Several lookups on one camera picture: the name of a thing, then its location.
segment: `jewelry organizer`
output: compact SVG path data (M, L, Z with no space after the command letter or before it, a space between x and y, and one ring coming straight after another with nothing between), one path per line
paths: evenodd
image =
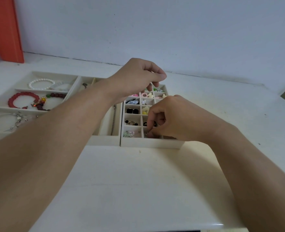
M143 97L146 94L151 94L151 98ZM183 141L179 141L172 137L160 136L159 138L147 138L147 127L144 123L148 119L148 115L143 112L152 105L162 100L163 96L168 96L165 85L153 87L153 91L145 91L144 93L136 94L138 96L129 96L123 102L122 109L122 129L121 129L121 147L148 147L148 148L173 148L179 149L183 145ZM137 104L127 104L128 101L137 100Z
M0 139L11 134L15 130L15 128L12 127L15 126L15 123L20 122L21 119L18 120L19 117L13 115L13 113L20 116L22 118L22 122L25 121L24 117L27 117L27 115L41 116L48 112L45 110L53 109L66 101L69 97L101 79L102 78L80 77L76 75L37 71L27 74L0 96ZM34 97L31 96L18 96L13 101L13 105L18 108L9 107L9 98L13 97L13 95L17 93L23 93L23 95L25 95L25 92L34 93L39 96L39 98L45 97L45 103L43 105L45 110L38 110L36 106L33 106L35 104ZM64 96L51 97L50 94L52 93L55 95L62 94ZM97 129L93 133L87 145L120 145L122 117L121 107L122 103L116 104L115 108L113 106L108 110L102 121L98 124Z

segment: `white stone bracelet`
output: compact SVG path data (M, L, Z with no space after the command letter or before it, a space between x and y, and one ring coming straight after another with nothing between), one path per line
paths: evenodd
M51 86L46 87L46 88L34 88L34 87L32 86L32 84L34 84L34 83L36 83L36 82L40 82L40 81L49 81L49 82L52 83L51 86L54 86L54 84L55 84L55 82L54 82L53 80L50 80L50 79L37 79L37 80L33 80L33 81L31 81L31 82L29 83L29 88L30 88L30 89L34 89L34 90L47 90L47 89L50 89Z
M56 89L56 87L60 86L60 85L63 85L63 84L67 84L65 83L64 81L60 81L60 82L57 82L55 83L54 85L50 86L50 89L52 90L58 90L58 91L69 91L69 89Z

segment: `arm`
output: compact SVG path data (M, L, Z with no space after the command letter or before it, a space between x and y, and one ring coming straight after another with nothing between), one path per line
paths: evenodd
M110 78L0 140L0 231L28 231L63 185L107 110L165 78L154 63L131 59Z
M160 126L152 129L154 120ZM152 106L147 124L149 137L173 136L211 147L250 232L285 231L285 173L235 126L178 95Z

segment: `hand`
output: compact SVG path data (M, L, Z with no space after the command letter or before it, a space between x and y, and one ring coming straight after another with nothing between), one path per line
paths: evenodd
M108 80L118 90L118 100L122 102L127 96L144 92L145 88L152 91L152 84L158 87L159 82L165 80L166 77L166 73L154 62L131 58Z
M160 126L152 128L154 121ZM229 123L185 98L179 95L167 96L150 108L147 136L152 138L163 135L208 144L225 125Z

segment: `white table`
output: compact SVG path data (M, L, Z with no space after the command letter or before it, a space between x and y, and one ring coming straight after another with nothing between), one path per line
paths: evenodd
M0 62L0 94L30 71L108 77L120 66L25 54ZM168 73L180 94L236 125L285 171L285 101L263 86ZM243 226L211 149L86 146L63 187L30 230L174 231Z

